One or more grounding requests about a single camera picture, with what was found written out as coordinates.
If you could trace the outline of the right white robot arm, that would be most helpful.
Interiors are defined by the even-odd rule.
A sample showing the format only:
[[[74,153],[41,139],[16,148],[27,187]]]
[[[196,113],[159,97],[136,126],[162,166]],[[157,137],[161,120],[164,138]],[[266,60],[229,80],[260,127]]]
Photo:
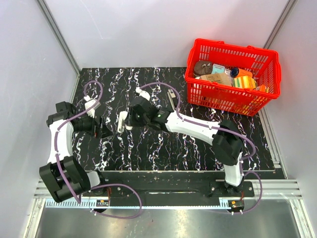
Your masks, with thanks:
[[[237,196],[242,192],[243,172],[240,159],[243,140],[230,121],[203,121],[178,114],[170,108],[159,109],[142,96],[132,101],[123,121],[128,130],[148,126],[157,131],[188,135],[209,144],[215,158],[224,167],[227,194]]]

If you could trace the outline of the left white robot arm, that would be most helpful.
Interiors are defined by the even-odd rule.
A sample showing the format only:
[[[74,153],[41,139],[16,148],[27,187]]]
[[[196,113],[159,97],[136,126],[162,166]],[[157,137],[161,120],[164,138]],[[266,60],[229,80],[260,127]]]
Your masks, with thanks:
[[[39,175],[55,202],[91,191],[96,196],[106,193],[107,183],[97,171],[86,172],[73,156],[72,137],[75,132],[84,132],[97,140],[106,139],[113,132],[100,116],[76,115],[76,107],[69,102],[55,105],[56,113],[49,115],[47,126],[51,132],[51,151],[48,163],[39,168]]]

